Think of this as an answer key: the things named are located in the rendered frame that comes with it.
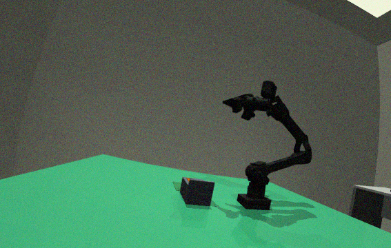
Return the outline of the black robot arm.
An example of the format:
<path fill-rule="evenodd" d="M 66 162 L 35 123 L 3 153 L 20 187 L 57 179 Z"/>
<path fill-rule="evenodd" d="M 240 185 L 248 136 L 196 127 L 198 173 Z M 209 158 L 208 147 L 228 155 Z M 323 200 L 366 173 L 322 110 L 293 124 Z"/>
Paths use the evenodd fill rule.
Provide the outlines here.
<path fill-rule="evenodd" d="M 251 199 L 266 199 L 265 186 L 269 183 L 268 174 L 280 169 L 291 167 L 293 165 L 305 165 L 312 160 L 312 151 L 308 141 L 308 136 L 303 133 L 301 128 L 292 120 L 289 115 L 289 110 L 279 98 L 275 96 L 277 86 L 272 81 L 264 81 L 262 83 L 261 96 L 258 98 L 257 109 L 264 111 L 266 114 L 280 121 L 285 128 L 296 139 L 294 153 L 287 158 L 282 158 L 270 163 L 257 161 L 251 163 L 245 169 L 245 174 L 248 177 L 249 185 L 246 196 Z M 272 103 L 277 102 L 275 105 Z M 300 151 L 300 146 L 303 144 L 305 151 Z"/>

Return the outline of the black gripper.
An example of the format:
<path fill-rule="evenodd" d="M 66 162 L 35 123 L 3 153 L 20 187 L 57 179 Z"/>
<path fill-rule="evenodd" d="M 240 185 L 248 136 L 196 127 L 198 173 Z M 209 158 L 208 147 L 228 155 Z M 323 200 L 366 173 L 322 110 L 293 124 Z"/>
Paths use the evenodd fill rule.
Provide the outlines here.
<path fill-rule="evenodd" d="M 248 95 L 248 96 L 247 96 Z M 258 96 L 254 97 L 253 94 L 243 94 L 232 99 L 224 100 L 223 103 L 232 108 L 232 112 L 237 113 L 248 108 L 249 110 L 256 111 Z"/>

